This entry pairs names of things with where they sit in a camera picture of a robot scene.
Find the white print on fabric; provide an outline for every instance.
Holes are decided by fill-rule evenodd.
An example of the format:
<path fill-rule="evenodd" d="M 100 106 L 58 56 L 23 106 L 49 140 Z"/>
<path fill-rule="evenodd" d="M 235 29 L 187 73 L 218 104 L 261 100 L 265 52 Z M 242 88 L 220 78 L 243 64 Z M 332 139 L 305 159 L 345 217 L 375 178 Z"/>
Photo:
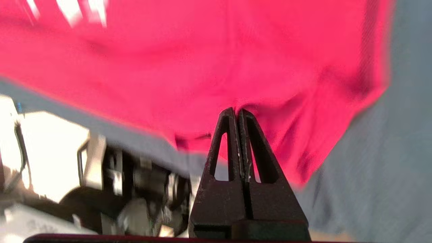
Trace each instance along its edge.
<path fill-rule="evenodd" d="M 78 0 L 56 0 L 60 11 L 68 21 L 71 27 L 74 27 L 80 20 L 83 19 L 83 13 L 79 7 Z M 89 3 L 88 12 L 89 22 L 99 22 L 103 27 L 107 27 L 106 8 L 108 0 L 87 0 Z M 33 16 L 38 19 L 40 12 L 35 4 L 35 0 L 27 0 L 27 4 L 33 13 Z"/>

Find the red cloth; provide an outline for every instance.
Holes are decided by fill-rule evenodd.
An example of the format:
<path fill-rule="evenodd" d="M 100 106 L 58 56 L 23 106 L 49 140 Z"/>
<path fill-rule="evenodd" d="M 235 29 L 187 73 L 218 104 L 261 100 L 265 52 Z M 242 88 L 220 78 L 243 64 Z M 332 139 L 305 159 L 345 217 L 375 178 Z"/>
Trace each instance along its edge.
<path fill-rule="evenodd" d="M 187 151 L 245 108 L 294 185 L 387 86 L 391 0 L 109 0 L 106 26 L 35 5 L 1 1 L 0 75 Z"/>

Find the black cable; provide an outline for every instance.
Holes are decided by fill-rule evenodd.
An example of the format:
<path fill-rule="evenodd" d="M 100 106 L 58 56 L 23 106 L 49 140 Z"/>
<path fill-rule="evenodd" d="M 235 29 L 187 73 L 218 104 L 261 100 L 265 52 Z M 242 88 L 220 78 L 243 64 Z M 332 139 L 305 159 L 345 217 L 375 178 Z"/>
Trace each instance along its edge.
<path fill-rule="evenodd" d="M 25 144 L 24 144 L 24 137 L 22 135 L 22 131 L 21 131 L 21 124 L 19 122 L 15 122 L 15 137 L 16 140 L 18 142 L 18 148 L 19 148 L 19 153 L 21 154 L 21 168 L 19 169 L 19 172 L 17 174 L 15 174 L 15 176 L 12 178 L 11 182 L 6 185 L 4 187 L 3 192 L 4 193 L 10 193 L 12 192 L 16 185 L 18 184 L 18 182 L 20 181 L 21 177 L 22 177 L 22 172 L 25 169 L 25 165 L 29 163 L 28 157 L 27 157 L 27 151 L 25 149 Z"/>

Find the gray fabric background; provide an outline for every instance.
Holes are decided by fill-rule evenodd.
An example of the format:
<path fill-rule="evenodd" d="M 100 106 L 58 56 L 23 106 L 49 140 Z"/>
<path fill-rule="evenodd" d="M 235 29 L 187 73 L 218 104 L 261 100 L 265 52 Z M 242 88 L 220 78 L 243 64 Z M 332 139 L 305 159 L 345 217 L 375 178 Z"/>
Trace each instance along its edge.
<path fill-rule="evenodd" d="M 297 192 L 310 228 L 364 242 L 432 241 L 432 1 L 398 0 L 391 38 L 392 83 L 356 118 L 306 188 Z M 180 153 L 133 131 L 0 79 L 0 93 L 71 120 L 184 176 L 205 156 Z"/>

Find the red fabric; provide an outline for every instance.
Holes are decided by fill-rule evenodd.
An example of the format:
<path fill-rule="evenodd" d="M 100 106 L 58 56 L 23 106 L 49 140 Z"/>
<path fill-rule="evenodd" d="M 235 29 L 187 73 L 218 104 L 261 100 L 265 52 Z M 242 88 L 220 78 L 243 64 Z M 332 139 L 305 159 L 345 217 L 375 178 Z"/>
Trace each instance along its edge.
<path fill-rule="evenodd" d="M 294 185 L 387 86 L 391 0 L 109 0 L 106 26 L 35 4 L 0 3 L 0 75 L 187 151 L 245 108 Z"/>

